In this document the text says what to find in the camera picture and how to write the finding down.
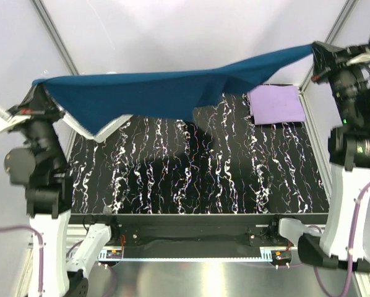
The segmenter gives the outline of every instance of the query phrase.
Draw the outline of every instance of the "blue cloth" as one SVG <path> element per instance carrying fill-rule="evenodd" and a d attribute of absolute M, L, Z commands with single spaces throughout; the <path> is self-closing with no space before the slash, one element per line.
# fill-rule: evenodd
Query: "blue cloth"
<path fill-rule="evenodd" d="M 215 69 L 64 76 L 33 85 L 42 84 L 84 128 L 97 134 L 123 114 L 191 120 L 195 107 L 218 104 L 222 93 L 247 93 L 311 53 L 311 45 L 304 45 Z"/>

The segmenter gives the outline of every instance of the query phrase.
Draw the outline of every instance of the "black and white patterned tablecloth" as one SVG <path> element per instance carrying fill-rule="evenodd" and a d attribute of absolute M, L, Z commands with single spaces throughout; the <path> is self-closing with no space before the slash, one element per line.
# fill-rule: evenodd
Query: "black and white patterned tablecloth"
<path fill-rule="evenodd" d="M 72 211 L 328 212 L 304 124 L 255 126 L 246 96 L 232 95 L 194 118 L 134 116 L 101 144 L 77 136 Z"/>

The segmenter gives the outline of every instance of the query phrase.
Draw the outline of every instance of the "marble pattern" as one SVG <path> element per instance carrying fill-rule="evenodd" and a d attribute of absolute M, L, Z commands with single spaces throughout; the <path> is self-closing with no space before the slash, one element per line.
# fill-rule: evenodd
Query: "marble pattern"
<path fill-rule="evenodd" d="M 304 124 L 256 126 L 245 95 L 194 118 L 134 116 L 101 144 L 77 136 L 73 211 L 328 212 Z"/>

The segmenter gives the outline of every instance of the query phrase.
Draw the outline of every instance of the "purple cloth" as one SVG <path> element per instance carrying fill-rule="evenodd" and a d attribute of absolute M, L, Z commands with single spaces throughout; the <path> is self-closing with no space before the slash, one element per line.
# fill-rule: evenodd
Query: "purple cloth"
<path fill-rule="evenodd" d="M 294 85 L 260 85 L 248 93 L 255 125 L 304 122 L 306 116 Z"/>

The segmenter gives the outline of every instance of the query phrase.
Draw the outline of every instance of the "white wall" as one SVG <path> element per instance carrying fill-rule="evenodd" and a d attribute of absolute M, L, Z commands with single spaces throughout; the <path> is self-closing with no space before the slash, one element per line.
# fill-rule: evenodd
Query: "white wall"
<path fill-rule="evenodd" d="M 345 0 L 43 2 L 79 71 L 95 74 L 205 69 L 324 40 Z M 300 84 L 311 63 L 271 82 Z"/>
<path fill-rule="evenodd" d="M 0 0 L 0 104 L 20 103 L 33 79 L 69 75 L 29 0 Z M 67 144 L 70 129 L 56 125 Z M 24 190 L 9 185 L 5 154 L 22 145 L 20 134 L 0 135 L 0 226 L 26 224 Z M 0 235 L 0 296 L 13 296 L 30 234 Z"/>
<path fill-rule="evenodd" d="M 360 1 L 334 43 L 337 46 L 366 43 L 370 36 L 370 0 Z M 330 130 L 340 125 L 340 117 L 331 96 L 329 85 L 310 84 L 305 91 L 306 99 L 316 122 L 325 156 L 328 158 L 327 139 Z M 364 246 L 370 258 L 370 202 L 365 226 Z"/>

